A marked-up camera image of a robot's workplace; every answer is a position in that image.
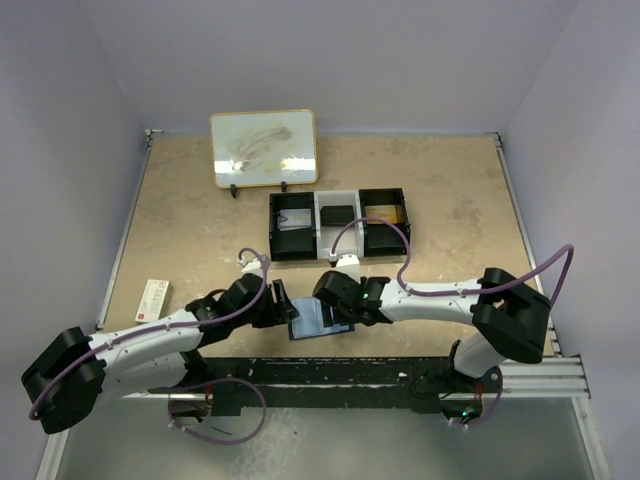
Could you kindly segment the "blue leather card holder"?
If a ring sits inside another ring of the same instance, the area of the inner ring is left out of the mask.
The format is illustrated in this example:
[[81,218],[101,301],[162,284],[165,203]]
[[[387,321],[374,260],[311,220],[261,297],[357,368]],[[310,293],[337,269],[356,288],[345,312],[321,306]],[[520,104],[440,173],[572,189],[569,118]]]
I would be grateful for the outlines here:
[[313,297],[294,298],[291,301],[298,315],[288,324],[292,341],[325,337],[355,330],[353,324],[339,319],[338,311]]

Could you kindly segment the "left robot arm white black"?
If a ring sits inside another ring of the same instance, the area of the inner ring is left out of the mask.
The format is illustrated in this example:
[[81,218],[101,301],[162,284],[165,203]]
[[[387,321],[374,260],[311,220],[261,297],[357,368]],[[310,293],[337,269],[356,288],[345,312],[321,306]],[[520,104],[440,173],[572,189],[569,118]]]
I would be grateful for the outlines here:
[[29,418],[54,434],[131,393],[194,392],[213,377],[201,348],[238,328],[285,325],[298,315],[282,281],[245,274],[144,325],[91,335],[67,329],[21,376],[32,403]]

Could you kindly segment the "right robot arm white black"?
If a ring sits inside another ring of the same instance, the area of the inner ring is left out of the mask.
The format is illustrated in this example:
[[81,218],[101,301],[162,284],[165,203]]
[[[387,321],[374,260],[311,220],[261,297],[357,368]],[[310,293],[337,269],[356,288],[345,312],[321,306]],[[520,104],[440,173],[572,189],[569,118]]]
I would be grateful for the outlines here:
[[456,391],[469,390],[506,360],[540,363],[551,309],[547,297],[499,268],[487,268],[479,279],[405,287],[388,277],[356,280],[334,269],[320,277],[313,297],[347,324],[437,320],[474,327],[474,335],[454,343],[444,369]]

